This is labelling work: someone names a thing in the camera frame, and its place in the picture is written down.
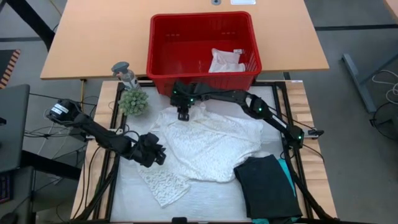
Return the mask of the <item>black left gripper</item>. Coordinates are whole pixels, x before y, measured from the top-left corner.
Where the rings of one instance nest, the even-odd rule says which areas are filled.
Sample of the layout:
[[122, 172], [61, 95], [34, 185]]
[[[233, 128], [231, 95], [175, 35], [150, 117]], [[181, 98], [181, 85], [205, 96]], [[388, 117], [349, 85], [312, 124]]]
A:
[[165, 148], [157, 144], [155, 146], [146, 146], [142, 142], [135, 144], [135, 161], [144, 167], [150, 167], [154, 162], [163, 165], [166, 155]]

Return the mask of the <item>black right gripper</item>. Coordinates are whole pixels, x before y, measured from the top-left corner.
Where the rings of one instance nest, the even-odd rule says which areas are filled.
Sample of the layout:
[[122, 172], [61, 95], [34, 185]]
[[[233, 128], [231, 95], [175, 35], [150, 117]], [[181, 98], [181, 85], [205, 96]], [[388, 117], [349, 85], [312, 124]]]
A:
[[179, 112], [178, 120], [180, 121], [183, 120], [182, 114], [186, 114], [185, 121], [189, 121], [190, 115], [188, 112], [194, 102], [194, 97], [187, 95], [186, 93], [182, 93], [181, 91], [173, 90], [170, 96], [170, 104], [177, 107], [177, 111]]

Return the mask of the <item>white lace garment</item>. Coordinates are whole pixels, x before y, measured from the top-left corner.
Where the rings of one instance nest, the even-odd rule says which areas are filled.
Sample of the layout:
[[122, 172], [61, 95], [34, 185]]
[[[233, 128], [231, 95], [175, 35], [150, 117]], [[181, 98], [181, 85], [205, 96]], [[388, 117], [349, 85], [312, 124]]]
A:
[[233, 169], [261, 148], [263, 124], [193, 106], [190, 119], [181, 121], [177, 110], [159, 113], [149, 131], [165, 147], [163, 165], [140, 168], [139, 175], [161, 207], [179, 200], [190, 190], [190, 181], [230, 182]]

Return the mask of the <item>dark grey garment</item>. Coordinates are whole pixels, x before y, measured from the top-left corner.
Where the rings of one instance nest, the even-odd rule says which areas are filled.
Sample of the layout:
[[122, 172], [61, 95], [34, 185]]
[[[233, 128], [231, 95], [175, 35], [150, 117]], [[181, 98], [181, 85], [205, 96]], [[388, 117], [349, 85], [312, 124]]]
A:
[[248, 157], [234, 168], [234, 174], [241, 184], [247, 217], [271, 222], [302, 216], [292, 184], [273, 155]]

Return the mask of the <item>teal drawstring shorts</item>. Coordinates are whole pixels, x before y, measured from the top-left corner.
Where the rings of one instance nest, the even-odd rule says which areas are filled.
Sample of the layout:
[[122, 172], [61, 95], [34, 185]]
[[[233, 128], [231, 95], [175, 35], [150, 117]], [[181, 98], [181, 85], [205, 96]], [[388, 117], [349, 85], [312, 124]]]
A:
[[[279, 162], [279, 165], [281, 166], [282, 170], [284, 171], [284, 174], [286, 175], [286, 177], [287, 177], [287, 179], [289, 181], [289, 184], [290, 184], [290, 186], [292, 188], [294, 196], [296, 197], [297, 193], [296, 193], [296, 189], [295, 189], [295, 184], [294, 184], [294, 182], [293, 182], [293, 180], [291, 178], [290, 171], [289, 171], [289, 168], [288, 168], [288, 166], [286, 164], [286, 161], [283, 158], [279, 158], [278, 162]], [[253, 219], [252, 220], [252, 224], [271, 224], [271, 222], [268, 219], [259, 218], [259, 219]]]

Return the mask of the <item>green potted plant patterned pot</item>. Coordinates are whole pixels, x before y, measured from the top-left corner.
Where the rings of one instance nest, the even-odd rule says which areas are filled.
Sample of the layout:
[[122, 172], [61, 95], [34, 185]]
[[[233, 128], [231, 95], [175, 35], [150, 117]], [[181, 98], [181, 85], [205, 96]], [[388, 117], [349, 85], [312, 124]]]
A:
[[126, 116], [139, 116], [148, 108], [148, 97], [148, 94], [142, 90], [124, 91], [118, 101], [119, 109]]

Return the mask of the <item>pinkish white garment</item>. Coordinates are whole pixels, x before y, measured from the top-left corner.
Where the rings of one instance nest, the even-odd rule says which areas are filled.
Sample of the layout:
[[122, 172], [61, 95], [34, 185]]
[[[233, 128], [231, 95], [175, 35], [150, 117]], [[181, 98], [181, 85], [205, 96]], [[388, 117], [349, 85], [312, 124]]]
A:
[[245, 72], [245, 64], [240, 63], [241, 54], [236, 52], [226, 52], [218, 49], [211, 50], [213, 59], [209, 68], [209, 73], [223, 72]]

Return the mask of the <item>clear spray bottle black head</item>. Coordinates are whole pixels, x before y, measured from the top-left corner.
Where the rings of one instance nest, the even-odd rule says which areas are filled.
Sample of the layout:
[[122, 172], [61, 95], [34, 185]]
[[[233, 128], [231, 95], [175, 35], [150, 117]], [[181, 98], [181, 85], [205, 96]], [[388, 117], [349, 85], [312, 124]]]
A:
[[141, 88], [134, 72], [129, 69], [129, 63], [118, 62], [111, 68], [113, 76], [124, 84], [126, 90], [138, 90]]

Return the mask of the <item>wooden workbench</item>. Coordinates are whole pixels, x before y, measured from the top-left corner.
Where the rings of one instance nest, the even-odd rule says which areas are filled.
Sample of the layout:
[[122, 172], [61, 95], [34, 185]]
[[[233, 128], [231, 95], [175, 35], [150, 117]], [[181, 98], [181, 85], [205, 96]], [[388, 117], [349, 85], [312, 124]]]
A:
[[251, 15], [264, 71], [328, 69], [304, 0], [68, 0], [40, 77], [108, 78], [120, 61], [143, 75], [152, 16], [226, 11]]

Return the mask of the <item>black plug block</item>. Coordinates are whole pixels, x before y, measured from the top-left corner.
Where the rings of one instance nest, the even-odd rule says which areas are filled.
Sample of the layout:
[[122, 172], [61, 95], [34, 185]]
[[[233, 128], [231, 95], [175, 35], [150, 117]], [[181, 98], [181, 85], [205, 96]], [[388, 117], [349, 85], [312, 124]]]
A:
[[304, 133], [305, 138], [318, 139], [321, 135], [324, 134], [324, 130], [308, 129], [304, 131]]

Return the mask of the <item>grey flat panel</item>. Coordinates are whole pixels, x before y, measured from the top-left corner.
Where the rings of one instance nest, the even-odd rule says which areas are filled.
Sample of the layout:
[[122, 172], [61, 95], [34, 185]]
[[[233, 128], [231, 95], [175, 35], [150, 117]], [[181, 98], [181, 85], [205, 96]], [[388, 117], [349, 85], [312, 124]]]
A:
[[29, 92], [26, 84], [0, 90], [0, 173], [20, 166]]

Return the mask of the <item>dark keyboard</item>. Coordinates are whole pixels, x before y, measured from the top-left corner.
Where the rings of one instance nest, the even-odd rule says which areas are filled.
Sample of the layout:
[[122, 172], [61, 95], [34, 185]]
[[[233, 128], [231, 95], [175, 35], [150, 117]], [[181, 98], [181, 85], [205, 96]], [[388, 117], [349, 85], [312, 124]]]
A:
[[10, 173], [0, 174], [0, 204], [12, 199], [12, 175]]

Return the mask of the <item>grey metal desk leg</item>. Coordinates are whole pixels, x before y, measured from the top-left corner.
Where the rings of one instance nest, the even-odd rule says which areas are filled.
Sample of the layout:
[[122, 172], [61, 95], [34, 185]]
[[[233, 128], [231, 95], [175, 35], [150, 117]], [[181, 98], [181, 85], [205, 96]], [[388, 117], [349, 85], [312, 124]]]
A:
[[353, 59], [349, 54], [342, 55], [342, 61], [347, 68], [351, 78], [357, 88], [358, 93], [365, 105], [368, 113], [376, 111], [376, 106], [371, 98], [371, 94], [366, 86], [367, 82], [377, 73], [380, 72], [384, 67], [387, 67], [392, 62], [398, 60], [398, 53], [388, 54], [385, 59], [374, 64], [371, 69], [365, 73], [361, 73], [357, 66], [354, 64]]

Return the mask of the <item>black desk leg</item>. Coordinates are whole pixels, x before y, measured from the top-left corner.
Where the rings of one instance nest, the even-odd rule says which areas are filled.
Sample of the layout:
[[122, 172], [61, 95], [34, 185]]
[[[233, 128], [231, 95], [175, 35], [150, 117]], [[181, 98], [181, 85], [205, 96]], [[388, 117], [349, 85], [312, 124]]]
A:
[[5, 0], [17, 15], [42, 39], [47, 50], [50, 50], [55, 32], [35, 12], [26, 0]]

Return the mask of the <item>black aluminium table frame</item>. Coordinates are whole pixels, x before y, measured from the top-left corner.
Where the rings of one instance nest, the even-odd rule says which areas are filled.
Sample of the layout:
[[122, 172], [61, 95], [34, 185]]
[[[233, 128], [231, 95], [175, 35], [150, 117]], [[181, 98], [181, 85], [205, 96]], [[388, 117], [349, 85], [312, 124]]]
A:
[[[284, 90], [285, 86], [282, 85], [282, 82], [291, 82], [291, 81], [300, 81], [300, 80], [285, 80], [285, 81], [264, 81], [264, 80], [259, 80], [256, 81], [252, 84], [252, 86], [256, 87], [261, 87], [265, 88], [267, 86], [272, 88], [272, 94], [275, 99], [275, 105], [276, 105], [276, 112], [277, 114], [285, 117], [285, 119], [288, 121], [289, 124], [294, 124], [293, 119], [291, 115], [285, 115], [282, 113], [281, 109], [279, 108], [280, 103], [279, 103], [279, 97], [278, 97], [278, 90]], [[124, 117], [124, 122], [119, 125], [118, 127], [123, 128], [125, 123], [126, 123], [126, 117]], [[298, 153], [299, 150], [295, 149], [294, 150], [294, 157], [295, 154]], [[292, 159], [288, 160], [288, 167], [290, 169], [290, 173], [292, 175], [292, 180], [295, 184], [296, 191], [298, 193], [298, 203], [300, 205], [300, 208], [303, 210], [304, 217], [299, 220], [299, 223], [323, 223], [326, 221], [327, 218], [330, 218], [331, 220], [335, 221], [336, 218], [331, 217], [329, 214], [327, 214], [324, 209], [317, 203], [315, 198], [312, 196], [312, 194], [308, 191], [308, 188], [306, 186], [306, 183], [301, 180], [301, 178], [297, 175], [297, 173], [294, 171], [294, 168], [292, 166]], [[106, 183], [103, 184], [100, 188], [100, 192], [95, 194], [95, 197], [92, 202], [89, 204], [89, 208], [85, 209], [81, 215], [78, 216], [78, 218], [75, 221], [72, 221], [71, 219], [69, 221], [65, 221], [64, 224], [109, 224], [110, 221], [98, 221], [98, 220], [88, 220], [88, 215], [92, 212], [93, 207], [98, 203], [98, 200], [101, 198], [103, 195], [104, 191], [106, 190], [107, 186], [109, 185], [110, 181], [112, 181], [113, 175], [109, 175], [106, 178]]]

